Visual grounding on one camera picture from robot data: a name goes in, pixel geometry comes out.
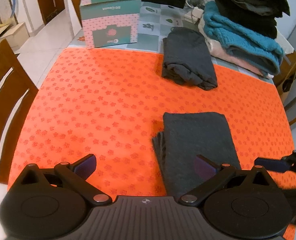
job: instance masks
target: tiled floor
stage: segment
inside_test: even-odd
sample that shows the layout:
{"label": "tiled floor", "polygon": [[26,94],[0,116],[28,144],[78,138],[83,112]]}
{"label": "tiled floor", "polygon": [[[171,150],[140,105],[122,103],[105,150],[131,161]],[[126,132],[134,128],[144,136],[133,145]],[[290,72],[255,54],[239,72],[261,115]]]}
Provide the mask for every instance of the tiled floor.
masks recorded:
{"label": "tiled floor", "polygon": [[38,88],[59,54],[72,39],[73,36],[64,10],[15,52],[20,53],[18,60]]}
{"label": "tiled floor", "polygon": [[[38,88],[40,88],[59,54],[69,45],[72,39],[68,18],[65,11],[63,11],[35,37],[29,38],[27,42],[15,52],[20,53],[18,60]],[[214,63],[223,64],[218,61],[220,60],[214,60]],[[296,125],[292,127],[292,133],[296,148]],[[6,194],[6,190],[7,186],[0,184],[0,203]],[[0,225],[0,240],[3,239],[5,239],[5,233]]]}

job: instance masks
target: logo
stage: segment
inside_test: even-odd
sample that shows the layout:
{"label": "logo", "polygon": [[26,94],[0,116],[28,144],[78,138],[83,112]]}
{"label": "logo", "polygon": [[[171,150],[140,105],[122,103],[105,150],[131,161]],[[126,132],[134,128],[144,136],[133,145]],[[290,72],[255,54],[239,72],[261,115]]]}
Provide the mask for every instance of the logo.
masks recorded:
{"label": "logo", "polygon": [[107,41],[107,43],[117,43],[117,42],[119,42],[118,39],[114,39],[114,40]]}
{"label": "logo", "polygon": [[114,9],[120,9],[120,8],[121,8],[120,6],[103,7],[103,11],[108,9],[114,10]]}
{"label": "logo", "polygon": [[117,31],[115,29],[110,29],[108,32],[107,32],[107,35],[108,36],[115,36],[117,34]]}
{"label": "logo", "polygon": [[141,202],[147,205],[151,202],[151,200],[145,198]]}

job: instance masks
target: circular pad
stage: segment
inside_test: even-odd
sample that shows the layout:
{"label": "circular pad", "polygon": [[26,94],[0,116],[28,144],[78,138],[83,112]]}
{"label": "circular pad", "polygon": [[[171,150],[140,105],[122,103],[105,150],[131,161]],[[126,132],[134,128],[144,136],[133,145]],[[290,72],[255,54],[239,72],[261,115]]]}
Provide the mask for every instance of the circular pad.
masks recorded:
{"label": "circular pad", "polygon": [[6,234],[19,239],[53,239],[78,227],[87,215],[83,198],[60,187],[24,185],[9,192],[0,206],[0,221]]}
{"label": "circular pad", "polygon": [[205,201],[204,214],[212,226],[241,239],[282,235],[292,218],[283,193],[238,188],[218,191]]}

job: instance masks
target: stacked boxes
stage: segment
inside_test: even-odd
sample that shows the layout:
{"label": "stacked boxes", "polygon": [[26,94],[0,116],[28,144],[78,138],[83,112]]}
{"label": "stacked boxes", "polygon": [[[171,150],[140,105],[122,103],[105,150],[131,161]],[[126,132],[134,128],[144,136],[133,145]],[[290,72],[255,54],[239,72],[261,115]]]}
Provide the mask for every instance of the stacked boxes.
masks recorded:
{"label": "stacked boxes", "polygon": [[137,42],[141,0],[81,0],[88,49]]}

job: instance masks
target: metal pivot screw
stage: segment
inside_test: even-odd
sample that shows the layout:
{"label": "metal pivot screw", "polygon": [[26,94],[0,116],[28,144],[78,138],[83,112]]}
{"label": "metal pivot screw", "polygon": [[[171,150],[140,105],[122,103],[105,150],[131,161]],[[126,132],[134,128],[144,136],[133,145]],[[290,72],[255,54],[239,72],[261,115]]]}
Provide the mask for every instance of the metal pivot screw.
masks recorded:
{"label": "metal pivot screw", "polygon": [[193,203],[197,200],[197,197],[194,195],[184,195],[181,197],[181,200],[186,203]]}
{"label": "metal pivot screw", "polygon": [[105,194],[98,194],[94,196],[94,201],[96,202],[106,202],[109,200],[109,197]]}

